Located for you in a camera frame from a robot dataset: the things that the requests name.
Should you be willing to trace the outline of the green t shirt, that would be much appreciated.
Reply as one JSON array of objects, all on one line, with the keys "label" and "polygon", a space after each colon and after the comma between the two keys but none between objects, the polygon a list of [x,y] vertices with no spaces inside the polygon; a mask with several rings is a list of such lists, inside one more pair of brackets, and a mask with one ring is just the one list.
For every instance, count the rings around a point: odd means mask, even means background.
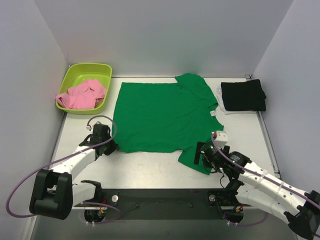
[{"label": "green t shirt", "polygon": [[212,114],[219,103],[205,80],[186,73],[175,83],[122,83],[113,121],[114,141],[124,153],[172,153],[178,162],[209,175],[211,168],[194,164],[197,144],[208,142],[223,125]]}]

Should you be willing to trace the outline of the green plastic basin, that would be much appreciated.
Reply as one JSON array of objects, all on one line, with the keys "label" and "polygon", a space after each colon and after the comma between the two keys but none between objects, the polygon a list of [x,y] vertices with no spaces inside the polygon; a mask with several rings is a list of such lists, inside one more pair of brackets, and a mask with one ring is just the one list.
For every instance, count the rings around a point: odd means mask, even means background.
[{"label": "green plastic basin", "polygon": [[106,95],[104,100],[93,109],[67,109],[59,105],[55,100],[56,107],[67,113],[76,115],[95,115],[101,113],[106,105],[111,78],[112,68],[107,64],[77,63],[70,66],[62,80],[58,95],[61,93],[66,93],[70,87],[78,86],[87,79],[97,79],[106,88]]}]

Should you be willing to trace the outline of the black t shirt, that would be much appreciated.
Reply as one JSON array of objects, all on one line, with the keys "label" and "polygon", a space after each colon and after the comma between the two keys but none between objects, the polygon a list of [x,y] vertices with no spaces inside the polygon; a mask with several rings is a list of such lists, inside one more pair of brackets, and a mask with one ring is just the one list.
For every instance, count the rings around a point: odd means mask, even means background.
[{"label": "black t shirt", "polygon": [[259,79],[220,84],[224,108],[227,111],[266,111],[266,94]]}]

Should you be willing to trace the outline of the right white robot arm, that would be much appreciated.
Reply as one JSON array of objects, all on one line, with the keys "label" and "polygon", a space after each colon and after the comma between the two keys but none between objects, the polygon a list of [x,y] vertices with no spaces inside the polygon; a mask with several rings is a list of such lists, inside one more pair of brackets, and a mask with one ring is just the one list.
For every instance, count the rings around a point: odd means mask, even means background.
[{"label": "right white robot arm", "polygon": [[194,163],[203,161],[207,167],[228,177],[223,199],[236,198],[282,221],[306,240],[317,237],[320,227],[320,194],[307,192],[285,183],[259,167],[249,157],[229,146],[218,148],[212,142],[198,142]]}]

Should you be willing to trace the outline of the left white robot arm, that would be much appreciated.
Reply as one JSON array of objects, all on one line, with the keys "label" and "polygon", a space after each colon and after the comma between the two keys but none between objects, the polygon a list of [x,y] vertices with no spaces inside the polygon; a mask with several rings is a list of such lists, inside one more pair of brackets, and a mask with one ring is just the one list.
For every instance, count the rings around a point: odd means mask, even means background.
[{"label": "left white robot arm", "polygon": [[64,220],[72,208],[87,201],[96,206],[104,201],[102,185],[94,180],[76,181],[76,177],[100,156],[109,156],[119,146],[108,125],[96,123],[93,131],[76,148],[73,156],[50,169],[41,169],[35,177],[29,211],[32,214]]}]

